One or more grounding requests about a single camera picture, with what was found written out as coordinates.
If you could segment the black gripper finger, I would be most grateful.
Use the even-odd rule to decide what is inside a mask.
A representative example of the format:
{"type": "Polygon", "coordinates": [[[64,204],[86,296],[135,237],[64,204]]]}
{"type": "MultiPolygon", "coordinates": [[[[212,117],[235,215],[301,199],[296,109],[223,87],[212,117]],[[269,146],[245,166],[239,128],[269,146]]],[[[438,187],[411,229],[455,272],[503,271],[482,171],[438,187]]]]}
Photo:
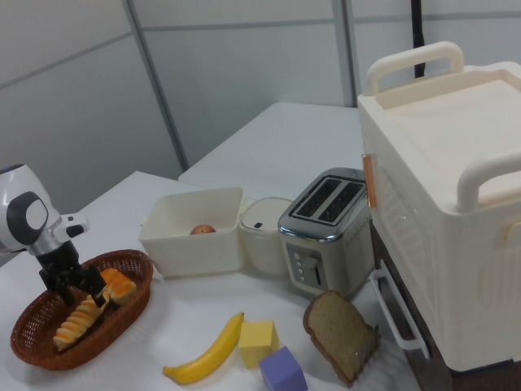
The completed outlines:
{"type": "Polygon", "coordinates": [[[74,303],[73,295],[69,291],[69,286],[73,285],[74,278],[70,275],[58,275],[54,277],[51,287],[61,297],[66,306],[74,303]]]}
{"type": "Polygon", "coordinates": [[[81,272],[81,289],[90,294],[98,308],[102,308],[107,303],[107,299],[103,296],[105,280],[94,266],[83,268],[81,272]]]}

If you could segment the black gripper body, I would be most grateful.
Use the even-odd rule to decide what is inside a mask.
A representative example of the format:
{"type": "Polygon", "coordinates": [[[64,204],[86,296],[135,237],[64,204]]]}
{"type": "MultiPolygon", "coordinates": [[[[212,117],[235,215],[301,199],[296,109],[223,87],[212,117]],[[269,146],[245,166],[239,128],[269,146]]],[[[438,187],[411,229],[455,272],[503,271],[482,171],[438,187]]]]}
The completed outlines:
{"type": "Polygon", "coordinates": [[[49,253],[38,255],[42,269],[39,274],[49,291],[59,291],[68,286],[79,288],[82,274],[79,254],[71,240],[49,253]]]}

